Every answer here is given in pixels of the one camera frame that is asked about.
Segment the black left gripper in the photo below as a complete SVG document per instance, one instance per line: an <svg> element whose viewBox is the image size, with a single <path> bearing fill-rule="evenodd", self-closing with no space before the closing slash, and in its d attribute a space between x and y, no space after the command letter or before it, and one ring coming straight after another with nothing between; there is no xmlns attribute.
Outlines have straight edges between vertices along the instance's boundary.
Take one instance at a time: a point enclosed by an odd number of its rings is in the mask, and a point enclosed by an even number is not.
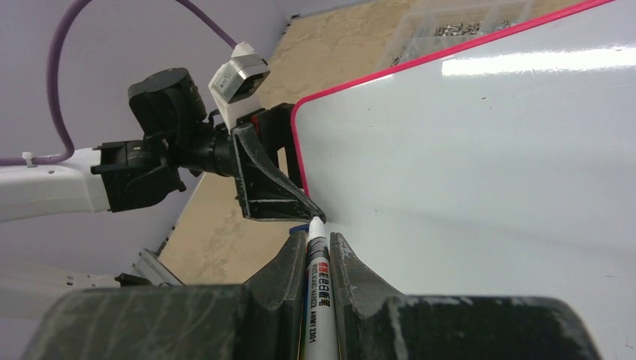
<svg viewBox="0 0 636 360"><path fill-rule="evenodd" d="M258 109L231 130L235 186L244 218L252 221L309 222L326 213L303 190L291 115L294 103ZM278 151L285 150L286 175Z"/></svg>

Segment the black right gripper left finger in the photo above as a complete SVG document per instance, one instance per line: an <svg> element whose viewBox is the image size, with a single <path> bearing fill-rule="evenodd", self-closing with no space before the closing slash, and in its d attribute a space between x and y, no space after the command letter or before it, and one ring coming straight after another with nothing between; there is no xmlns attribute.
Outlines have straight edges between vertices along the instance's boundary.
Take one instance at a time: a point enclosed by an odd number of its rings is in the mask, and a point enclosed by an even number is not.
<svg viewBox="0 0 636 360"><path fill-rule="evenodd" d="M244 283L86 289L43 316L24 359L296 359L304 232Z"/></svg>

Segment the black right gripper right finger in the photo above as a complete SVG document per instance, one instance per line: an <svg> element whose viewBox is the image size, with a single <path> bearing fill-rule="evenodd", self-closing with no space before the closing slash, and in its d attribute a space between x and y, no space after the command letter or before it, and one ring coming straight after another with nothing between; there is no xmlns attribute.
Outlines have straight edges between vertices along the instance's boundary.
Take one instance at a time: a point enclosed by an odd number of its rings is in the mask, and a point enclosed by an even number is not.
<svg viewBox="0 0 636 360"><path fill-rule="evenodd" d="M548 297L406 295L330 235L343 359L599 359L581 318Z"/></svg>

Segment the white blue whiteboard marker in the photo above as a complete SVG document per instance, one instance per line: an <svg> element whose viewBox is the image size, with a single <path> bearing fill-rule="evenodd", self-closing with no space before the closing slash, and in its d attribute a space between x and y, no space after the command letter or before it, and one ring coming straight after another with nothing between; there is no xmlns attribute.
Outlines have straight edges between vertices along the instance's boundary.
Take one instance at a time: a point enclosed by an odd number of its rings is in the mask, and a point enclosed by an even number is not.
<svg viewBox="0 0 636 360"><path fill-rule="evenodd" d="M300 359L339 359L329 241L325 223L314 217L307 226L304 304Z"/></svg>

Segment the pink framed whiteboard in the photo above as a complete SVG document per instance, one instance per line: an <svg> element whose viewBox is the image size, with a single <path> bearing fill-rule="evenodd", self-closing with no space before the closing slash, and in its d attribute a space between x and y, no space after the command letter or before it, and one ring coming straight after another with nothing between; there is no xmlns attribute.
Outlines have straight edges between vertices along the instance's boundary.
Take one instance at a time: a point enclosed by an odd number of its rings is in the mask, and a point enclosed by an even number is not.
<svg viewBox="0 0 636 360"><path fill-rule="evenodd" d="M584 1L301 99L303 182L409 294L550 296L635 357L635 3Z"/></svg>

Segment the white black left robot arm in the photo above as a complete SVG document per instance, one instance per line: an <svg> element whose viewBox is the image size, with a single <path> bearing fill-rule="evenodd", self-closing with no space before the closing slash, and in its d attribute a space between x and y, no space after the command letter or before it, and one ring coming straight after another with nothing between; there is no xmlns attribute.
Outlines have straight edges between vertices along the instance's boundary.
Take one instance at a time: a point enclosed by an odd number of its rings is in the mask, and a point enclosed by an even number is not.
<svg viewBox="0 0 636 360"><path fill-rule="evenodd" d="M50 165L1 168L1 220L71 212L124 212L185 190L180 170L234 180L244 218L309 221L324 212L303 192L289 103L263 109L267 70L219 70L207 112L188 71L170 68L128 90L142 139L105 142Z"/></svg>

